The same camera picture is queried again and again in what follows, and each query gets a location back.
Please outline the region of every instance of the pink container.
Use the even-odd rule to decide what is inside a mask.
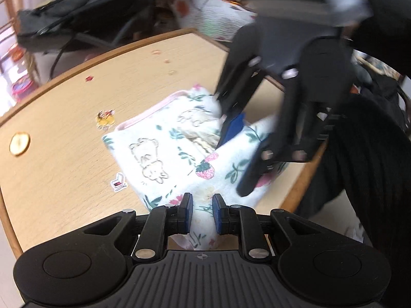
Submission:
[[[38,84],[27,75],[19,78],[12,86],[12,96],[16,101],[21,101],[27,95],[31,94],[38,88]]]

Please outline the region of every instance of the floor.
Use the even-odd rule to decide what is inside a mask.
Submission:
[[[13,281],[13,266],[16,258],[10,249],[6,234],[0,223],[0,308],[18,308],[23,305],[20,293]]]

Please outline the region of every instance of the towel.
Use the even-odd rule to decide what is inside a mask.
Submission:
[[[256,13],[222,0],[170,0],[181,28],[196,28],[220,41],[231,41],[237,30],[251,23]]]
[[[185,192],[193,194],[190,233],[173,236],[185,249],[210,250],[220,243],[212,216],[213,194],[220,193],[227,205],[253,207],[285,168],[281,165],[278,172],[262,176],[252,193],[240,197],[237,184],[276,117],[245,126],[214,151],[221,127],[218,117],[218,104],[197,85],[172,94],[102,138],[148,210],[178,205]]]

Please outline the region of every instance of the wooden table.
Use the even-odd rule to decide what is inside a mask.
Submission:
[[[101,141],[97,113],[114,109],[122,122],[196,83],[213,92],[226,56],[191,30],[148,38],[71,69],[0,118],[0,218],[16,257],[124,208],[147,213],[131,188],[113,192],[110,181],[120,169]],[[265,80],[246,108],[247,120],[277,112],[281,100],[281,85]],[[18,131],[29,133],[31,143],[14,157],[9,143]],[[310,181],[310,166],[290,164],[256,210],[293,211]]]

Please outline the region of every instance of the printed towel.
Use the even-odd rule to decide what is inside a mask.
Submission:
[[[278,174],[264,175],[250,195],[238,196],[241,175],[259,142],[273,129],[275,117],[245,126],[214,151],[220,132],[218,116],[217,103],[197,85],[174,93],[102,138],[148,210],[178,205],[185,192],[193,194],[191,231],[173,236],[186,249],[214,249],[221,239],[212,217],[213,194],[220,193],[227,205],[253,207]]]

